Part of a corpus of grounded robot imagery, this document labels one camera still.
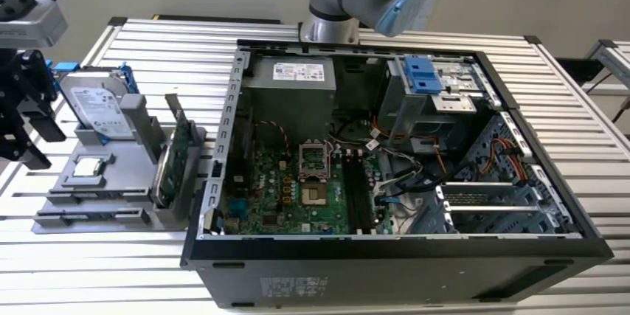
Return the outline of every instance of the slotted aluminum surface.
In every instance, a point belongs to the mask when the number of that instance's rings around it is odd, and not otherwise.
[[[108,27],[84,64],[125,61],[148,95],[149,114],[174,123],[161,95],[177,92],[185,115],[208,130],[206,153],[222,105],[237,38],[295,41],[295,26],[128,20]],[[267,310],[265,314],[630,314],[630,161],[618,132],[547,58],[520,37],[408,32],[384,38],[361,32],[367,45],[480,50],[521,106],[523,114],[568,184],[608,239],[615,258],[519,304],[447,308]],[[74,118],[61,103],[68,140],[37,145],[53,163],[28,172],[12,163],[0,176],[0,308],[4,314],[221,314],[197,274],[178,269],[184,232],[33,235],[30,216],[42,206],[76,144]]]

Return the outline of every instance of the gray parts fixture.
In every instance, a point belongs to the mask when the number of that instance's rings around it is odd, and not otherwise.
[[[205,130],[189,121],[181,188],[168,206],[156,204],[156,174],[170,147],[173,128],[148,116],[144,95],[126,94],[120,109],[132,139],[102,143],[92,129],[77,128],[78,144],[64,166],[46,203],[34,216],[33,232],[116,232],[178,230],[185,227]]]

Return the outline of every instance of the blue plastic clip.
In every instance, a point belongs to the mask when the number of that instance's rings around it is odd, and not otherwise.
[[[427,57],[405,55],[403,71],[407,76],[411,91],[416,94],[439,94],[441,91],[440,78],[436,76],[433,64]]]
[[[53,68],[56,72],[73,72],[77,69],[78,69],[77,62],[58,62]]]
[[[133,70],[126,65],[126,62],[121,62],[118,69],[121,70],[122,73],[125,73],[126,88],[129,89],[129,93],[138,94],[140,91],[137,90],[136,79],[133,78]]]

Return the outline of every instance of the white label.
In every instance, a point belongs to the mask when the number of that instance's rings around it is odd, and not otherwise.
[[[456,85],[456,79],[452,79],[449,77],[441,77],[440,82],[443,86],[455,86]]]
[[[372,129],[372,131],[369,132],[369,136],[372,136],[372,138],[377,138],[377,136],[380,135],[380,131],[377,130],[377,128]]]
[[[263,297],[323,297],[328,277],[261,277]]]
[[[380,144],[380,143],[377,142],[377,140],[372,139],[372,140],[369,140],[369,141],[367,142],[365,148],[368,148],[369,150],[373,150],[373,148],[377,147],[379,144]]]
[[[116,96],[101,88],[70,88],[92,129],[108,138],[129,138],[130,128]]]
[[[324,81],[324,64],[276,63],[273,80]]]

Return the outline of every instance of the metal rail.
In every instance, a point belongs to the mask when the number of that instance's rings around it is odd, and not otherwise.
[[[267,24],[128,20],[124,26],[106,28],[85,59],[90,65],[117,66],[125,61],[133,67],[149,114],[161,123],[174,124],[162,95],[177,93],[186,116],[208,130],[204,154],[212,154],[237,38],[295,41],[297,30]],[[361,42],[485,52],[615,258],[519,304],[329,308],[327,314],[630,314],[628,144],[544,47],[517,36],[432,32],[384,38],[361,31]],[[181,309],[221,314],[197,275],[178,268],[184,232],[30,233],[30,217],[76,144],[72,112],[58,106],[58,122],[69,138],[62,143],[36,142],[50,157],[50,169],[26,171],[10,164],[0,176],[0,216],[5,217],[0,218],[0,273],[8,272],[0,275],[0,305],[14,305],[4,312],[126,314],[137,307],[154,314]],[[201,164],[200,172],[209,168]],[[292,314],[321,311],[291,309]]]

